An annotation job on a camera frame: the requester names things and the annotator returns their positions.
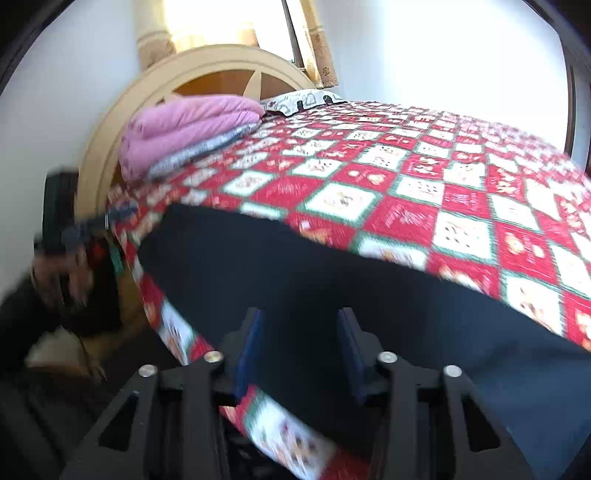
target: metal bolt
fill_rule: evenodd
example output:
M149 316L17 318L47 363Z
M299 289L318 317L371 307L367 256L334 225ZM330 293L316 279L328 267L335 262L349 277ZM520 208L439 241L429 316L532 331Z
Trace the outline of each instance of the metal bolt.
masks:
M148 378L151 377L152 375L155 375L156 372L158 371L158 368L155 365L142 365L139 370L139 376L140 377L144 377L144 378Z
M443 369L443 373L445 373L448 377L457 378L462 374L462 369L455 365L448 365Z
M217 350L212 350L211 352L207 352L205 355L203 355L203 359L208 364L215 364L223 360L223 355L221 352L218 352Z
M383 364L393 364L396 360L398 360L398 355L392 352L381 352L378 355L378 360Z

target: red and white checkered bedsheet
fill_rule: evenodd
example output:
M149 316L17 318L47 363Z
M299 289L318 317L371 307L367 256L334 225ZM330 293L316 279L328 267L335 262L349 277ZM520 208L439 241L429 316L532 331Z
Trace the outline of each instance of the red and white checkered bedsheet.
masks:
M591 350L590 186L568 157L515 128L355 102L268 116L222 152L110 200L139 204L115 235L151 324L186 363L210 347L137 259L171 202L276 219L316 242L430 272ZM300 478L367 475L255 387L225 413Z

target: dark blue fabric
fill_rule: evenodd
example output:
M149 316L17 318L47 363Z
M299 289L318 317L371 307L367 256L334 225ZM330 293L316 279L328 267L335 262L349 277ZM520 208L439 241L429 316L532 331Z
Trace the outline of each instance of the dark blue fabric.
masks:
M336 332L342 307L412 364L462 367L541 480L559 478L591 432L591 355L462 286L315 244L279 222L183 205L168 209L139 259L214 345L248 307L262 308L252 381L366 458L377 415L349 391Z

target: headboard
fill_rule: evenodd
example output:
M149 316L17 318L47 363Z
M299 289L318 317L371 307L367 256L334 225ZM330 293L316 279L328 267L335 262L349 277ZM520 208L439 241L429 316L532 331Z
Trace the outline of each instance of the headboard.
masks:
M211 45L156 63L117 98L92 134L79 167L77 218L104 210L118 176L123 129L141 108L178 95L236 93L260 100L306 88L314 84L298 68L256 47Z

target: hand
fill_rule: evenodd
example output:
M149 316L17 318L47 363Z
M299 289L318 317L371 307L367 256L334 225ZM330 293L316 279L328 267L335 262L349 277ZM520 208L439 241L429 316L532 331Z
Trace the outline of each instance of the hand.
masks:
M31 278L35 290L48 308L63 305L60 275L68 275L68 289L72 298L78 303L86 304L94 278L92 270L88 267L86 251L83 247L80 247L75 254L35 255Z

